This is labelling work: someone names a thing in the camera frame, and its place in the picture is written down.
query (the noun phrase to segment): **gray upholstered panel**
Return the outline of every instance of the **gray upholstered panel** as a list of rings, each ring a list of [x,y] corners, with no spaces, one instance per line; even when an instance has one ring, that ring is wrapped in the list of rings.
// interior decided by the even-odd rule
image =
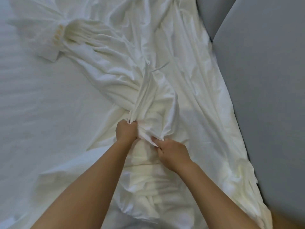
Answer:
[[[235,0],[196,0],[204,26],[213,40]]]
[[[213,42],[266,202],[305,219],[305,0],[236,0]]]

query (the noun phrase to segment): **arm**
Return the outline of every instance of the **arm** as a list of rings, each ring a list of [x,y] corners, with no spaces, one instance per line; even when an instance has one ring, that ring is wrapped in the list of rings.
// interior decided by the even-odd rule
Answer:
[[[31,229],[100,229],[132,143],[136,122],[122,120],[117,141],[51,204]]]
[[[210,229],[260,229],[222,190],[192,162],[186,147],[171,139],[152,138],[160,161],[177,173],[192,193]]]

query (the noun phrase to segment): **crumpled fabric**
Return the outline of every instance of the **crumpled fabric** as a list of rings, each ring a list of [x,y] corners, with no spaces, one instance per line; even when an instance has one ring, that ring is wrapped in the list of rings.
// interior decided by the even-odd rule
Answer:
[[[19,225],[29,228],[101,157],[115,141],[117,122],[126,119],[138,122],[141,139],[126,159],[111,207],[152,227],[207,226],[186,186],[153,150],[151,136],[169,137],[184,143],[261,228],[272,228],[195,0],[10,1],[17,15],[10,23],[35,54],[52,62],[61,53],[71,58],[114,103],[88,152],[39,175],[30,213]]]

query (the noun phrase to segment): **person's right hand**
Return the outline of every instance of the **person's right hand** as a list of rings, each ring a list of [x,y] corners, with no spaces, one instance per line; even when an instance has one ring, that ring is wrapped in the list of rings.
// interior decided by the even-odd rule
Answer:
[[[172,139],[164,141],[152,137],[152,141],[159,147],[155,147],[162,164],[169,170],[177,173],[185,165],[193,163],[184,144]]]

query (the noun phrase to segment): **person's left arm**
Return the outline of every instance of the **person's left arm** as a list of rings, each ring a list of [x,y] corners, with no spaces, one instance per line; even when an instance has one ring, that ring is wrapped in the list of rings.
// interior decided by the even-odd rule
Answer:
[[[116,127],[116,142],[50,205],[31,229],[100,229],[132,143],[136,122]]]

